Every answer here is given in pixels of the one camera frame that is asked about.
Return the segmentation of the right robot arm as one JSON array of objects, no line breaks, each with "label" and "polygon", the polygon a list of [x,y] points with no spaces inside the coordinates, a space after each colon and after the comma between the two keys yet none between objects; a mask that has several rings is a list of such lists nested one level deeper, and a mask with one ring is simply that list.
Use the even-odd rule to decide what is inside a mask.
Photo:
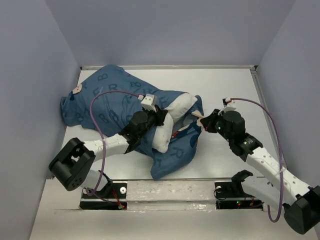
[{"label": "right robot arm", "polygon": [[310,186],[281,166],[259,140],[246,132],[239,112],[215,109],[200,122],[206,132],[220,134],[236,156],[264,177],[250,183],[232,181],[230,190],[235,196],[247,193],[260,199],[268,209],[278,210],[291,229],[301,235],[320,222],[320,187]]}]

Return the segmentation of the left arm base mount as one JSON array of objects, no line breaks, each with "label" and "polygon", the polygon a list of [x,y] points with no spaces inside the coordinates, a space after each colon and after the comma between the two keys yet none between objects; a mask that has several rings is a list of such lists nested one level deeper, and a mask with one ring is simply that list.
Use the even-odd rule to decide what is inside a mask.
[{"label": "left arm base mount", "polygon": [[127,210],[128,182],[115,180],[107,193],[89,196],[83,190],[79,202],[81,210],[125,211]]}]

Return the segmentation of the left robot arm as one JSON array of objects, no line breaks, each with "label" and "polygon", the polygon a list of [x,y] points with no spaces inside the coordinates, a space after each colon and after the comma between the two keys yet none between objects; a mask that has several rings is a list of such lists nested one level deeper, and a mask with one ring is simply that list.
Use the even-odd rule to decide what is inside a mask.
[{"label": "left robot arm", "polygon": [[92,141],[70,139],[48,166],[50,172],[67,191],[78,187],[86,189],[89,196],[104,198],[110,194],[113,181],[103,170],[91,169],[96,160],[106,160],[113,155],[128,154],[142,143],[143,137],[156,128],[151,144],[161,151],[168,149],[173,129],[173,119],[167,110],[156,107],[133,114],[128,124],[117,134]]}]

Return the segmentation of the blue letter-print pillowcase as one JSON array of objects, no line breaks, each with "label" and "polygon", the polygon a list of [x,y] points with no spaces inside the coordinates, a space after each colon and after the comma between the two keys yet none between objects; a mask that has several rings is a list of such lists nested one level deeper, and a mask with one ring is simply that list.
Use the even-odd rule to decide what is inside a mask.
[{"label": "blue letter-print pillowcase", "polygon": [[[69,127],[81,126],[111,137],[129,123],[135,112],[142,110],[138,95],[155,95],[156,104],[165,109],[183,93],[186,92],[159,89],[123,68],[109,64],[62,97],[60,112]],[[135,151],[108,156],[104,171],[115,179],[160,179],[187,166],[196,155],[202,132],[197,120],[204,114],[201,97],[193,96],[197,101],[174,124],[167,152],[152,148],[156,132],[153,127]]]}]

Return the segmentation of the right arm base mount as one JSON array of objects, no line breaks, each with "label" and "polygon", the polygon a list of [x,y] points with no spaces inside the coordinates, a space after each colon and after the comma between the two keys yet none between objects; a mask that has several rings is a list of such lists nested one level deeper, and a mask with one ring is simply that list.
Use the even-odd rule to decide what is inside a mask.
[{"label": "right arm base mount", "polygon": [[247,194],[243,190],[242,183],[247,183],[253,174],[248,170],[237,172],[229,181],[214,183],[213,196],[216,199],[217,210],[263,210],[264,202]]}]

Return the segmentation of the white pillow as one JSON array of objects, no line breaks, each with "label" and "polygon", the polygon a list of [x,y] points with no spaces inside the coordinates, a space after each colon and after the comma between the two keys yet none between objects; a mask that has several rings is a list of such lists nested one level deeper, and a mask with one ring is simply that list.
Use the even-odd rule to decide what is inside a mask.
[{"label": "white pillow", "polygon": [[183,93],[172,101],[166,108],[167,114],[162,126],[157,126],[152,141],[152,148],[160,153],[166,153],[169,147],[173,127],[188,110],[196,103],[197,98],[190,93]]}]

